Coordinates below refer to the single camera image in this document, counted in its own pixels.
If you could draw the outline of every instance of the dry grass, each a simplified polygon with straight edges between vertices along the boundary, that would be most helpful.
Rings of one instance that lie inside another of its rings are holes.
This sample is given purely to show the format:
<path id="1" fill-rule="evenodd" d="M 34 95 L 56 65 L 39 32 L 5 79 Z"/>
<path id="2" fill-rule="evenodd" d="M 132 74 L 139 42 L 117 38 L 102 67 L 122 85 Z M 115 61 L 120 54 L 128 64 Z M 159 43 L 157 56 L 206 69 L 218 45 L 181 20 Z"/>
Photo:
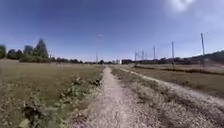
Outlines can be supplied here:
<path id="1" fill-rule="evenodd" d="M 24 118 L 23 113 L 21 113 L 24 103 L 35 102 L 42 107 L 47 106 L 48 109 L 56 109 L 55 106 L 60 106 L 60 110 L 57 111 L 58 115 L 54 115 L 60 116 L 60 119 L 65 119 L 76 106 L 78 107 L 78 101 L 84 99 L 85 95 L 82 95 L 79 99 L 78 97 L 72 97 L 73 103 L 77 104 L 60 105 L 60 94 L 73 86 L 74 77 L 79 76 L 84 81 L 88 81 L 98 78 L 101 71 L 102 67 L 87 65 L 58 66 L 54 64 L 1 61 L 0 127 L 18 127 L 22 118 Z M 90 83 L 85 82 L 85 86 L 79 87 L 78 93 L 82 93 L 83 88 L 92 88 L 88 85 Z M 58 119 L 57 117 L 49 117 L 48 120 L 50 121 L 52 118 Z M 51 121 L 49 127 L 56 127 L 55 122 L 60 121 Z"/>
<path id="2" fill-rule="evenodd" d="M 156 79 L 173 82 L 182 86 L 204 91 L 214 96 L 224 97 L 224 76 L 200 73 L 184 73 L 151 69 L 128 69 Z"/>

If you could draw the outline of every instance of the pole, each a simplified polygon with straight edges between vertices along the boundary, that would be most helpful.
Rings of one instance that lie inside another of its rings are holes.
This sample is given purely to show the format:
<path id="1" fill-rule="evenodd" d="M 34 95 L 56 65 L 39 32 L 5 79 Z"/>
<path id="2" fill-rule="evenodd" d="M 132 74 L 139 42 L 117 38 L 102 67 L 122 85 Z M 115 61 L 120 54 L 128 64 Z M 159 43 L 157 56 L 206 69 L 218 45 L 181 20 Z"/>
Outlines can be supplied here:
<path id="1" fill-rule="evenodd" d="M 135 52 L 135 66 L 137 66 L 137 53 Z"/>
<path id="2" fill-rule="evenodd" d="M 98 52 L 96 52 L 96 64 L 98 64 Z"/>
<path id="3" fill-rule="evenodd" d="M 144 60 L 144 51 L 142 50 L 142 61 Z"/>
<path id="4" fill-rule="evenodd" d="M 156 68 L 155 66 L 155 64 L 156 64 L 156 46 L 154 46 L 153 47 L 153 57 L 154 57 L 154 59 L 153 59 L 153 61 L 154 61 L 154 68 Z"/>
<path id="5" fill-rule="evenodd" d="M 173 42 L 172 42 L 172 59 L 173 59 L 172 66 L 173 66 L 173 69 L 174 69 L 174 43 Z"/>
<path id="6" fill-rule="evenodd" d="M 154 60 L 156 60 L 156 46 L 153 47 L 153 56 L 154 56 Z"/>
<path id="7" fill-rule="evenodd" d="M 204 46 L 204 36 L 203 36 L 203 33 L 201 33 L 201 44 L 202 44 L 202 51 L 203 51 L 202 65 L 203 65 L 203 70 L 205 70 L 205 46 Z"/>

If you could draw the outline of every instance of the dirt path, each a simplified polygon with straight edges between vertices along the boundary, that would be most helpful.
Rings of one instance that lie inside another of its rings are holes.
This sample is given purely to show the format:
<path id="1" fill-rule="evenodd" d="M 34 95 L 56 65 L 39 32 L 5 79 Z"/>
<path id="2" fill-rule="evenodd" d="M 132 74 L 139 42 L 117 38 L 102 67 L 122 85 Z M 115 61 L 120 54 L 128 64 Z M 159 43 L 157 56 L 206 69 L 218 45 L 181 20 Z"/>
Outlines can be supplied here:
<path id="1" fill-rule="evenodd" d="M 121 70 L 158 84 L 156 87 L 147 85 L 130 87 L 141 92 L 141 95 L 144 95 L 147 101 L 150 101 L 156 111 L 163 113 L 160 118 L 162 122 L 168 122 L 175 128 L 224 127 L 223 99 L 126 69 Z"/>
<path id="2" fill-rule="evenodd" d="M 128 88 L 123 88 L 111 69 L 106 67 L 102 80 L 102 94 L 89 106 L 85 123 L 73 128 L 151 128 L 153 121 L 144 112 Z"/>

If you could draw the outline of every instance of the field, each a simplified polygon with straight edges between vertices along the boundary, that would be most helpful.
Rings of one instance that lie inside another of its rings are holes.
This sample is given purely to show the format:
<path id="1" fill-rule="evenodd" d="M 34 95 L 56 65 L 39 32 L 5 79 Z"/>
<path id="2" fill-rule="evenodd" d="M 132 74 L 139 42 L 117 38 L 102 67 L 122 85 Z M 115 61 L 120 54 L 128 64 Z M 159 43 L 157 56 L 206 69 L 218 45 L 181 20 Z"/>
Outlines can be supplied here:
<path id="1" fill-rule="evenodd" d="M 88 106 L 102 69 L 0 61 L 0 127 L 25 125 L 25 118 L 36 128 L 62 127 L 72 111 Z"/>
<path id="2" fill-rule="evenodd" d="M 140 69 L 131 66 L 126 68 L 156 79 L 191 87 L 214 96 L 224 97 L 224 76 L 222 75 Z"/>
<path id="3" fill-rule="evenodd" d="M 140 67 L 148 67 L 155 69 L 173 69 L 171 64 L 158 64 L 158 65 L 141 65 Z M 176 70 L 204 70 L 202 65 L 174 65 L 174 69 Z M 205 65 L 205 71 L 211 73 L 224 73 L 223 65 Z"/>

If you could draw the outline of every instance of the blue sky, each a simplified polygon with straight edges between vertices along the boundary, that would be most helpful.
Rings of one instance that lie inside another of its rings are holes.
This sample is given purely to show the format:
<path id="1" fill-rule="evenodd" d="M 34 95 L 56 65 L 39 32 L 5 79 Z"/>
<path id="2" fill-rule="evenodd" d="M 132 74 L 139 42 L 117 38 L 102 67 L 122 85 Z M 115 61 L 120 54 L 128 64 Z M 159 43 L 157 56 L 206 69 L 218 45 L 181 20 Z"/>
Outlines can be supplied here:
<path id="1" fill-rule="evenodd" d="M 202 53 L 224 47 L 223 0 L 0 0 L 0 44 L 35 46 L 43 38 L 55 57 L 84 61 Z"/>

